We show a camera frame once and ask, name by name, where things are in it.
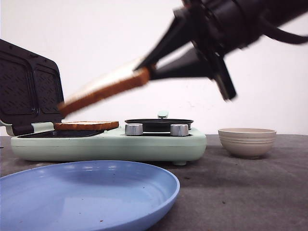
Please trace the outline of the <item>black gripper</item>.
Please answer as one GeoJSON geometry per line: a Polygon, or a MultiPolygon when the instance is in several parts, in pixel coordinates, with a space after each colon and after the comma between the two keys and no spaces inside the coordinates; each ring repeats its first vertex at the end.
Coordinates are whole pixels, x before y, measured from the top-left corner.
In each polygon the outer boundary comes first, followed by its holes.
{"type": "Polygon", "coordinates": [[[224,56],[239,45],[241,4],[238,0],[185,0],[174,11],[168,30],[135,68],[150,67],[161,58],[192,42],[174,61],[151,70],[150,80],[207,77],[216,82],[224,100],[236,97],[236,90],[224,56]]]}

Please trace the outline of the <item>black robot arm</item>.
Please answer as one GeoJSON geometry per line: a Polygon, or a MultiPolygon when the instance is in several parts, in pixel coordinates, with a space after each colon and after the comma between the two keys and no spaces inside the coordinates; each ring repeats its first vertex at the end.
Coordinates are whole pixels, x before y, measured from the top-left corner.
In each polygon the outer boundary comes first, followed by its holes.
{"type": "Polygon", "coordinates": [[[139,68],[148,67],[152,80],[207,77],[224,100],[231,100],[236,91],[224,56],[262,35],[288,44],[307,43],[307,36],[280,29],[307,11],[305,0],[185,0],[139,68]]]}

